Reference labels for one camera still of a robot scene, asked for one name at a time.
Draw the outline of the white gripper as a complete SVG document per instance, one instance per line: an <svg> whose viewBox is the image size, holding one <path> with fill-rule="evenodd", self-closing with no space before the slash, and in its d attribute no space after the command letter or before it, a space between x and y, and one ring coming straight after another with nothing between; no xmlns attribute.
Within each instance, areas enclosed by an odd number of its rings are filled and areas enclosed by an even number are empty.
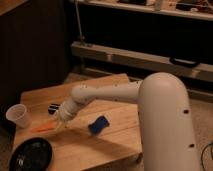
<svg viewBox="0 0 213 171"><path fill-rule="evenodd" d="M67 121L75 118L77 113L81 110L82 105L75 102L73 99L64 101L58 109L58 116L60 120L56 122L55 130L60 131L67 127Z"/></svg>

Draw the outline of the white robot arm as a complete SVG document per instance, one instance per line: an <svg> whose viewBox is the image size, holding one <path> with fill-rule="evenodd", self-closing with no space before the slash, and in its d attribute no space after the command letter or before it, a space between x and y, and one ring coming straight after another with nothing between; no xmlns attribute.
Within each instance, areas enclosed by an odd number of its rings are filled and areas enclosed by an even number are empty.
<svg viewBox="0 0 213 171"><path fill-rule="evenodd" d="M142 81L103 87L77 85L56 112L61 124L95 99L137 105L144 171L200 171L189 96L176 76L158 72Z"/></svg>

